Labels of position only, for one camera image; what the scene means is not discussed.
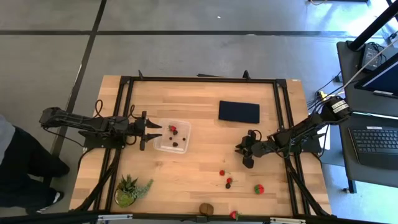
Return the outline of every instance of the wooden tabletop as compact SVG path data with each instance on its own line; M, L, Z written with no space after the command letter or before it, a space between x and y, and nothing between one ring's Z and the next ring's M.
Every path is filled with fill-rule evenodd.
M104 102L102 116L113 113L119 80L120 76L103 78L98 96ZM287 80L287 84L294 122L299 123L308 115L302 83ZM282 90L279 92L284 102ZM220 100L260 104L260 123L219 120ZM153 140L147 143L145 151L139 150L139 144L123 149L116 183L128 174L139 178L138 185L145 185L150 179L154 183L148 195L128 208L120 208L113 202L112 212L198 214L199 205L206 202L214 206L215 215L228 215L233 210L243 215L292 215L283 159L268 154L254 158L254 168L247 169L242 164L242 156L234 152L248 129L258 129L263 136L278 129L271 84L136 81L131 104L136 106L136 116L146 110L154 123L161 118L188 121L192 131L185 154L155 150ZM287 124L283 103L282 111ZM97 184L103 156L104 149L95 149L83 158L70 209L79 206ZM301 158L306 186L322 208L331 212L319 161L307 153L301 154ZM230 174L220 176L222 169ZM225 188L228 177L234 180L230 189ZM264 186L264 194L254 193L256 184ZM101 208L107 192L108 186L105 186ZM297 186L296 195L299 211L303 213Z

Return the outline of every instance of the plant pot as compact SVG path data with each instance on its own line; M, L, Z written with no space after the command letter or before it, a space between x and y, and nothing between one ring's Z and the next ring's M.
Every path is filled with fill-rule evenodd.
M119 205L121 208L126 208L130 205L132 205L137 198L133 198L129 194L122 192L120 190L116 190L114 193L114 201L116 202L117 205Z

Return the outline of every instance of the gray floor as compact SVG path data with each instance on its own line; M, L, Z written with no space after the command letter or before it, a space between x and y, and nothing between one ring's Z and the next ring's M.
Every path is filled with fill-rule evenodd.
M0 30L90 30L99 1L0 0ZM361 2L302 1L108 1L100 30L287 30L361 32L377 14ZM278 36L97 36L76 101L75 113L91 116L103 75L195 76L197 73L241 77L296 78L305 94L339 71L336 43L344 37ZM383 43L382 39L373 39ZM0 113L26 129L46 148L54 137L40 129L41 111L64 108L78 73L88 36L0 35ZM333 90L332 84L326 91ZM82 138L69 129L67 135ZM48 212L66 212L81 149L65 141L60 157L71 167L52 186L66 193ZM398 222L397 189L359 183L356 195L346 187L345 170L324 166L332 211L342 218ZM0 208L0 217L23 215Z

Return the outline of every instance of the green plant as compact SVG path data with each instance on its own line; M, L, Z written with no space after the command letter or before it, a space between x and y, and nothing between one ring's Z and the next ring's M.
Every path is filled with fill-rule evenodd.
M136 186L137 180L138 179L132 180L130 175L127 175L126 179L122 176L122 179L116 189L115 197L121 208L128 207L134 203L137 198L144 197L154 182L154 180L151 179L145 187L138 187Z

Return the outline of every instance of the black desk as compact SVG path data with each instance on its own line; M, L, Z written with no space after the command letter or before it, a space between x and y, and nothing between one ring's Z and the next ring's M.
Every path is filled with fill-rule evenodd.
M361 53L347 48L346 42L337 43L337 52L341 75L346 83L358 71ZM383 54L390 58L397 52L398 50L395 48L388 48ZM360 73L355 80L359 80L365 75L365 73ZM354 83L345 88L345 95L347 103L354 111L398 117L398 99L376 96L370 91L355 89Z
M343 81L346 83L358 71L361 53L348 49L346 42L337 43L337 52ZM389 58L396 52L397 49L387 49L384 55ZM355 80L364 77L364 75L363 73L359 74ZM398 117L397 99L376 96L370 91L357 90L353 84L345 88L345 95L346 101L353 111ZM349 120L340 124L340 136L349 191L351 193L356 191L354 180L398 187L398 170L364 166L357 161L354 147L348 134L348 126L398 126L398 120L354 114Z

